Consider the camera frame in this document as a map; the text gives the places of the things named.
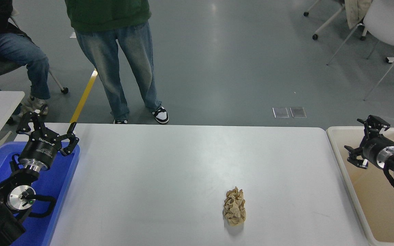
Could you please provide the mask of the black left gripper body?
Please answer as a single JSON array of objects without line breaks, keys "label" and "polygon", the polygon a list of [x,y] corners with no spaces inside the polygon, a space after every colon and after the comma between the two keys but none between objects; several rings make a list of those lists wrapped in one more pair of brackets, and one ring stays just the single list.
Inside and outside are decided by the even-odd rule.
[{"label": "black left gripper body", "polygon": [[47,139],[30,135],[28,142],[18,157],[18,162],[24,166],[50,168],[57,156],[57,152],[61,148],[61,140],[57,141],[57,138]]}]

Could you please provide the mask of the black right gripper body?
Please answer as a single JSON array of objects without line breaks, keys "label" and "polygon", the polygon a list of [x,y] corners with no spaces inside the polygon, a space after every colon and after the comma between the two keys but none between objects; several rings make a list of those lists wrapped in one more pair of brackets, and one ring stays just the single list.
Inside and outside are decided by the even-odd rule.
[{"label": "black right gripper body", "polygon": [[378,168],[384,168],[386,160],[394,154],[394,142],[386,137],[370,139],[362,148],[362,157]]}]

